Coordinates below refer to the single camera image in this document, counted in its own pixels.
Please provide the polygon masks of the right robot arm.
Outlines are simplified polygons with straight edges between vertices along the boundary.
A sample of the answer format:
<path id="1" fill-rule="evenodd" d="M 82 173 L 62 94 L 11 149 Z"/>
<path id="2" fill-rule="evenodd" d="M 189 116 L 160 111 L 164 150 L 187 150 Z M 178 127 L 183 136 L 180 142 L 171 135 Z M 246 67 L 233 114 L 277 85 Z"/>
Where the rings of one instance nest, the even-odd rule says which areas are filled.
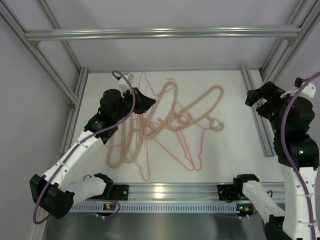
<path id="1" fill-rule="evenodd" d="M 316 88 L 299 79 L 296 89 L 285 91 L 268 82 L 247 93 L 246 105 L 259 100 L 257 113 L 272 127 L 273 146 L 284 182 L 285 207 L 279 207 L 254 174 L 240 174 L 233 180 L 233 194 L 247 198 L 264 223 L 268 240 L 317 240 L 315 183 L 320 165 L 317 143 L 308 135 L 315 117 L 311 99 Z"/>

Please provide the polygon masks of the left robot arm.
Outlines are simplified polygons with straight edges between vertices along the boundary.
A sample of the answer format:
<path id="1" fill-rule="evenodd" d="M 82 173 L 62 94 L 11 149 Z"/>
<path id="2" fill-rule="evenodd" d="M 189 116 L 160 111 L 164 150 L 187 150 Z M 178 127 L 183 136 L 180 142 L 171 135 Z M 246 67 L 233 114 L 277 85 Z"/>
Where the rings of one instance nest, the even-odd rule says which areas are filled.
<path id="1" fill-rule="evenodd" d="M 136 87 L 125 92 L 106 90 L 97 113 L 85 125 L 73 146 L 53 167 L 30 179 L 36 206 L 58 220 L 82 201 L 93 197 L 109 199 L 113 195 L 114 182 L 107 175 L 96 173 L 81 182 L 76 182 L 75 177 L 91 156 L 106 145 L 120 124 L 131 114 L 146 113 L 155 103 L 155 99 L 143 95 Z"/>

